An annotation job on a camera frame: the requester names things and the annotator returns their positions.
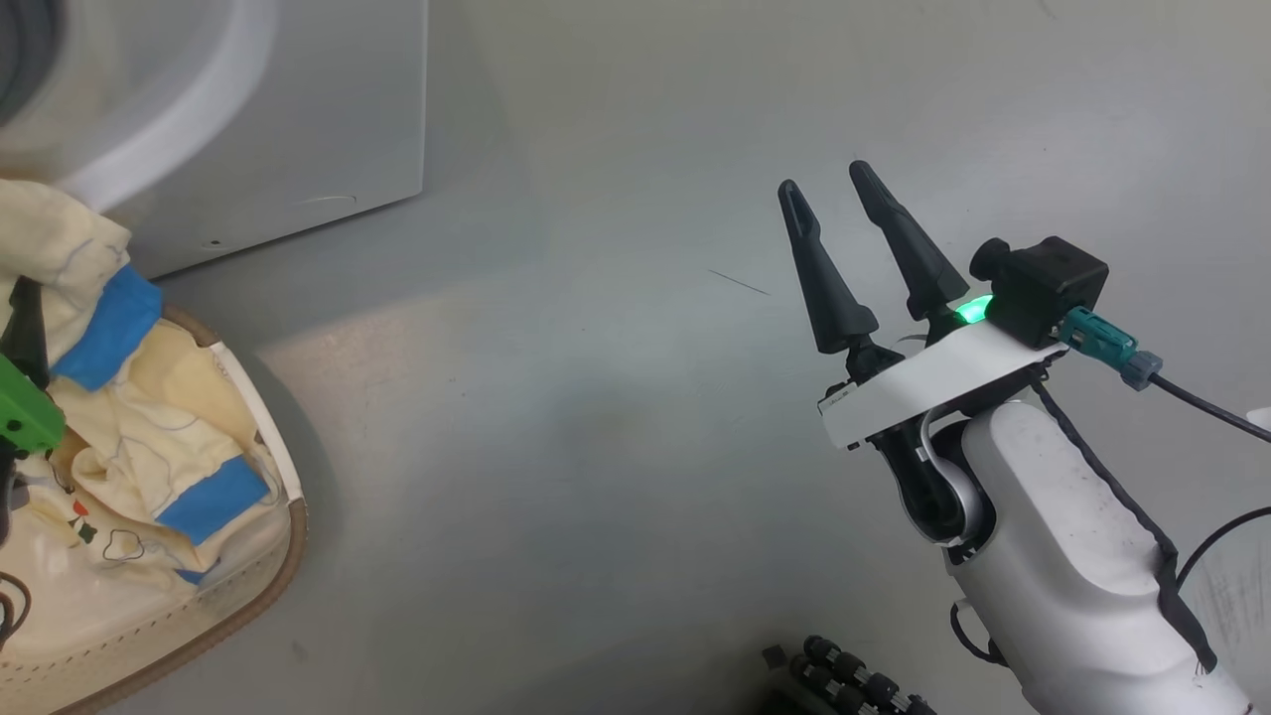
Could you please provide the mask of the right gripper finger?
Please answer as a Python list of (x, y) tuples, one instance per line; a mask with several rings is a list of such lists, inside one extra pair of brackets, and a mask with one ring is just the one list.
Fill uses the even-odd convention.
[(878, 321), (871, 309), (858, 302), (829, 257), (821, 241), (820, 221), (803, 190), (785, 178), (777, 185), (777, 202), (819, 353), (836, 356), (871, 344)]
[(907, 311), (913, 320), (930, 312), (948, 312), (949, 304), (965, 297), (970, 286), (916, 218), (894, 198), (871, 163), (854, 160), (849, 166), (864, 213), (885, 235), (907, 288)]

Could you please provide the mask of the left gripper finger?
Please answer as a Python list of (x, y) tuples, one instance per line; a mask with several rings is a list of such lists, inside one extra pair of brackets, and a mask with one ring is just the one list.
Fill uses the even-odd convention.
[(0, 356), (36, 384), (50, 386), (50, 349), (44, 331), (42, 286), (36, 279), (19, 276), (9, 297), (11, 316), (0, 334)]

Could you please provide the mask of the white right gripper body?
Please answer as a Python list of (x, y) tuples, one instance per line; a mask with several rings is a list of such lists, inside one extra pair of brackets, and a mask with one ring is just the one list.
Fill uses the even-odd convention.
[(867, 384), (833, 392), (817, 410), (831, 443), (843, 450), (1066, 349), (1063, 343), (1032, 349), (993, 323), (974, 323)]

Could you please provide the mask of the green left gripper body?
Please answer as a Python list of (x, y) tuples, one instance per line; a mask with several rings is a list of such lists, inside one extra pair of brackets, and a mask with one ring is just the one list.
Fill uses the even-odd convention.
[(29, 458), (64, 442), (64, 413), (33, 378), (0, 356), (0, 453)]

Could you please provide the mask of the cream garment with outline prints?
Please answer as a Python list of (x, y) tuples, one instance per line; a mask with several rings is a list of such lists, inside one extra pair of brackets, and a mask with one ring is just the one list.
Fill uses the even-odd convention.
[(25, 502), (15, 511), (17, 533), (41, 540), (47, 566), (58, 561), (86, 566), (107, 580), (191, 596), (200, 573), (191, 573), (186, 547), (158, 525), (119, 516), (78, 484), (58, 483), (47, 458), (22, 458), (17, 485)]

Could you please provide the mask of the cream garment with blue cuffs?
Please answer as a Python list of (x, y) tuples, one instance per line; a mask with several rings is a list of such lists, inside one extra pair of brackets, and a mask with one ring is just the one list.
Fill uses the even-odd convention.
[(128, 229), (50, 185), (0, 178), (0, 329), (19, 276), (42, 286), (47, 394), (67, 422), (47, 458), (130, 519), (186, 547), (200, 583), (281, 499), (272, 453), (214, 353), (163, 317)]

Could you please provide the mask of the grey rubber door gasket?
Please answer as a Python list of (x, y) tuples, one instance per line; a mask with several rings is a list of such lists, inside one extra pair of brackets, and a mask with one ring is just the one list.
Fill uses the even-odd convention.
[(65, 36), (64, 0), (0, 0), (0, 128), (44, 86)]

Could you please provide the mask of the white front-load washing machine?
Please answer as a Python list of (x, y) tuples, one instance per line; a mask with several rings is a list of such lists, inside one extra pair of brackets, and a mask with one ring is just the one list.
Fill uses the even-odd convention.
[(123, 224), (156, 277), (422, 189), (430, 0), (64, 0), (0, 177)]

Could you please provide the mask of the cream perforated basket brown rim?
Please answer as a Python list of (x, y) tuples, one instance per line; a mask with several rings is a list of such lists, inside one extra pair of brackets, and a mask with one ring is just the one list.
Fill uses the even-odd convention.
[(233, 535), (219, 565), (179, 597), (107, 580), (58, 561), (44, 544), (11, 530), (0, 544), (0, 606), (14, 606), (0, 638), (0, 715), (94, 715), (172, 674), (264, 613), (289, 588), (306, 549), (302, 485), (282, 436), (236, 356), (191, 314), (167, 305), (165, 320), (208, 348), (248, 403), (257, 439), (272, 453), (281, 499)]

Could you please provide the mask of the black ribbed connector cluster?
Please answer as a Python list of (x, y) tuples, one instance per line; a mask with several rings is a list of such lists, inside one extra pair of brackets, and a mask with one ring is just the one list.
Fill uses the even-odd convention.
[(768, 691), (754, 715), (938, 715), (920, 695), (872, 671), (830, 639), (811, 635), (799, 652), (764, 648)]

